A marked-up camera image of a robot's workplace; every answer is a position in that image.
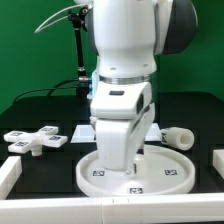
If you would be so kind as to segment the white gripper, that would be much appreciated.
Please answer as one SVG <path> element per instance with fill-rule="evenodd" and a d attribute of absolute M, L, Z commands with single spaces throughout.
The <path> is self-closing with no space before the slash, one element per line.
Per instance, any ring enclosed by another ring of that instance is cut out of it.
<path fill-rule="evenodd" d="M 100 82 L 91 102 L 96 142 L 102 166 L 134 174 L 133 159 L 155 117 L 148 82 L 115 85 Z"/>

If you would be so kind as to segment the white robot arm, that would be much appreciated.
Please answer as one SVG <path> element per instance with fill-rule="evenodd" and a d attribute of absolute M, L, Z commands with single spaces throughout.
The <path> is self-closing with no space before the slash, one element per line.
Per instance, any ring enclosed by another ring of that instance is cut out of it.
<path fill-rule="evenodd" d="M 90 105 L 103 168 L 127 174 L 154 116 L 154 57 L 182 52 L 197 30 L 191 0 L 74 0 L 89 9 L 86 24 L 98 54 Z"/>

